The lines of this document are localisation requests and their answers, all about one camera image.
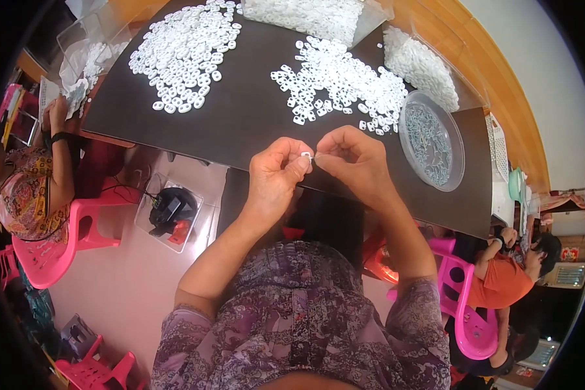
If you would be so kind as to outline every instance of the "orange shirt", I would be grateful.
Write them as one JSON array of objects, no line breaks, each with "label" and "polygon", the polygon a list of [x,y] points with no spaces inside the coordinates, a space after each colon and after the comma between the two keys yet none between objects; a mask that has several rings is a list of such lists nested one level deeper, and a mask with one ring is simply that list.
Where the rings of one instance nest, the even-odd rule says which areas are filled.
[{"label": "orange shirt", "polygon": [[494,259],[490,260],[485,280],[472,277],[468,306],[506,308],[526,295],[534,284],[518,263],[509,256],[497,253]]}]

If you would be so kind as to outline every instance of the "black electronic device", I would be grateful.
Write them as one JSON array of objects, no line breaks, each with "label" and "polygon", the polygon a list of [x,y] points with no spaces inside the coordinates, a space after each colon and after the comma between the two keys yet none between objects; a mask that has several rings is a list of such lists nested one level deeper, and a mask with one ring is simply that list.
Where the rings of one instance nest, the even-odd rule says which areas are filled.
[{"label": "black electronic device", "polygon": [[149,213],[154,229],[150,235],[160,237],[165,233],[173,234],[178,221],[193,222],[197,214],[197,202],[191,192],[181,187],[165,188],[156,196]]}]

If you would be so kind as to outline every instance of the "bracelet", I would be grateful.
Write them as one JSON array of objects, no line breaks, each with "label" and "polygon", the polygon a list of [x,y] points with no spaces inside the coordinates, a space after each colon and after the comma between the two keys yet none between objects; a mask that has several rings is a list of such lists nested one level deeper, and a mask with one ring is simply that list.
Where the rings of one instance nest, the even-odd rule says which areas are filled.
[{"label": "bracelet", "polygon": [[52,145],[55,142],[58,142],[60,140],[67,140],[67,138],[69,137],[68,134],[69,133],[66,133],[66,132],[58,132],[58,133],[54,134],[54,136],[50,139],[50,147],[52,147]]},{"label": "bracelet", "polygon": [[505,237],[503,237],[499,234],[494,238],[494,240],[498,240],[500,242],[500,250],[501,251],[507,250],[507,245],[505,244]]}]

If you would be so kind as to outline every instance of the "green bowl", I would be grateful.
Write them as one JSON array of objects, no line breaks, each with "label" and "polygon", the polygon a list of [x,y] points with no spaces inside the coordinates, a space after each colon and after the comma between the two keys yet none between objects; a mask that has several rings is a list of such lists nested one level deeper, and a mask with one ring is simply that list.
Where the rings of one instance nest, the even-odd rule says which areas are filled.
[{"label": "green bowl", "polygon": [[522,170],[520,167],[509,172],[509,198],[516,202],[521,201],[520,192],[522,191],[524,180],[522,179]]}]

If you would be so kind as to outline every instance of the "black table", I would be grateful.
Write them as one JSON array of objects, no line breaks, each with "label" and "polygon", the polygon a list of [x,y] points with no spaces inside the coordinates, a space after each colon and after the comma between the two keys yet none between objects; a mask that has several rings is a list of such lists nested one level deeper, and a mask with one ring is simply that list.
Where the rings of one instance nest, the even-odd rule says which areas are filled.
[{"label": "black table", "polygon": [[[200,4],[195,0],[171,0],[153,18],[178,11],[183,6]],[[235,50],[225,53],[219,70],[223,78],[212,82],[206,102],[188,113],[168,114],[154,111],[159,100],[156,88],[147,76],[132,74],[128,66],[130,54],[143,41],[146,27],[132,40],[110,69],[96,98],[92,101],[82,128],[168,152],[247,170],[251,157],[280,136],[303,140],[315,147],[324,134],[342,125],[358,126],[367,115],[354,108],[350,115],[328,113],[305,125],[293,123],[293,113],[286,105],[288,92],[271,80],[272,71],[287,64],[298,71],[301,62],[295,41],[305,35],[268,24],[245,20]],[[351,50],[374,69],[383,65],[381,28],[377,28]],[[319,91],[317,98],[327,98]],[[375,136],[385,145],[390,176],[415,218],[487,238],[491,215],[490,147],[483,109],[470,109],[453,114],[465,147],[466,167],[461,185],[452,192],[441,192],[423,183],[406,161],[397,134]],[[354,199],[338,180],[321,169],[305,177],[304,187],[327,191]]]}]

